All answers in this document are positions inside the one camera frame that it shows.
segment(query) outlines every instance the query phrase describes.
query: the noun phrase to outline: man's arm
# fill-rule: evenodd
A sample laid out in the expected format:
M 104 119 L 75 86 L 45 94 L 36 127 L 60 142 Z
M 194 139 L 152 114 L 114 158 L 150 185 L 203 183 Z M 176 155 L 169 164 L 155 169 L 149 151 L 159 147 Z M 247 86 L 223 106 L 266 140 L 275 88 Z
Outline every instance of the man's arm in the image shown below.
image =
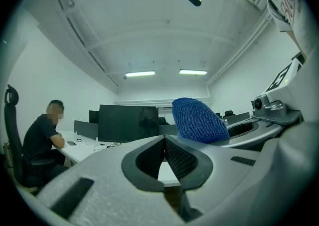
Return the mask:
M 303 53 L 303 51 L 301 50 L 297 40 L 296 40 L 296 37 L 294 35 L 294 32 L 293 31 L 286 31 L 286 33 L 290 36 L 290 38 L 295 42 L 295 44 L 297 45 L 298 49 L 300 50 L 301 54 L 304 56 L 304 58 L 307 58 L 307 56 Z
M 64 138 L 59 134 L 51 136 L 50 140 L 52 141 L 53 145 L 56 148 L 63 148 L 64 147 Z

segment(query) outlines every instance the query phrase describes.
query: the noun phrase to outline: smartphone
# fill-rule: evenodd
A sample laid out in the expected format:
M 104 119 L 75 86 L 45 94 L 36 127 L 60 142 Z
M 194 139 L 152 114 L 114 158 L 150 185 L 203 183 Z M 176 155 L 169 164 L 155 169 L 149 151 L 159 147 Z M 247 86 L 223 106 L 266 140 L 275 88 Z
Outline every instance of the smartphone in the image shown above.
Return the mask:
M 69 145 L 76 145 L 76 143 L 74 143 L 74 142 L 72 142 L 72 141 L 67 141 L 67 143 L 69 144 Z

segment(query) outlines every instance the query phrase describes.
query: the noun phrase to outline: black rubber pad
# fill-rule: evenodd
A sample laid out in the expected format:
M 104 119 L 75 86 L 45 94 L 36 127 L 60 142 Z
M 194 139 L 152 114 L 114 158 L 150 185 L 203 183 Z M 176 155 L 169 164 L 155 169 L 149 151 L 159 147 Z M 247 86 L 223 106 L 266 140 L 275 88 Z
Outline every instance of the black rubber pad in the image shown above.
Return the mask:
M 242 163 L 242 164 L 246 164 L 249 166 L 253 166 L 256 162 L 255 160 L 251 160 L 251 159 L 247 159 L 247 158 L 243 158 L 243 157 L 238 157 L 238 156 L 232 157 L 231 160 Z
M 78 204 L 89 191 L 94 181 L 88 178 L 80 178 L 66 193 L 52 206 L 51 210 L 68 219 Z

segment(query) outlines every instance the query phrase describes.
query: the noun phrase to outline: short black hair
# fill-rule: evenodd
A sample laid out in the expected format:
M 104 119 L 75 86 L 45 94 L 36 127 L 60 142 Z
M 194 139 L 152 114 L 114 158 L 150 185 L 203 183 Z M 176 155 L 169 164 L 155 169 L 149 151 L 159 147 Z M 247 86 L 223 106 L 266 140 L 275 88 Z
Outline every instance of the short black hair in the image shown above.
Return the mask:
M 52 101 L 49 103 L 48 107 L 49 107 L 51 104 L 58 104 L 58 105 L 63 109 L 63 111 L 64 111 L 64 105 L 63 105 L 62 101 L 57 100 L 57 99 L 52 100 Z

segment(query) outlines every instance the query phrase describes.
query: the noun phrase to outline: black mesh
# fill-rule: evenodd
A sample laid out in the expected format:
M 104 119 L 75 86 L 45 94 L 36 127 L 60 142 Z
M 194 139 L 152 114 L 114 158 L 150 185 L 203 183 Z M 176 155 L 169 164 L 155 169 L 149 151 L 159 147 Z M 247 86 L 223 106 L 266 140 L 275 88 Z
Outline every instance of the black mesh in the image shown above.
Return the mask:
M 244 124 L 240 124 L 238 126 L 232 127 L 230 129 L 228 129 L 228 133 L 230 137 L 233 136 L 238 136 L 241 135 L 247 131 L 250 131 L 253 129 L 253 123 L 249 122 L 249 123 L 244 123 Z
M 198 164 L 197 158 L 175 145 L 171 141 L 165 141 L 165 157 L 178 180 L 192 172 Z
M 157 142 L 136 158 L 136 166 L 145 174 L 157 179 L 164 159 L 164 140 Z

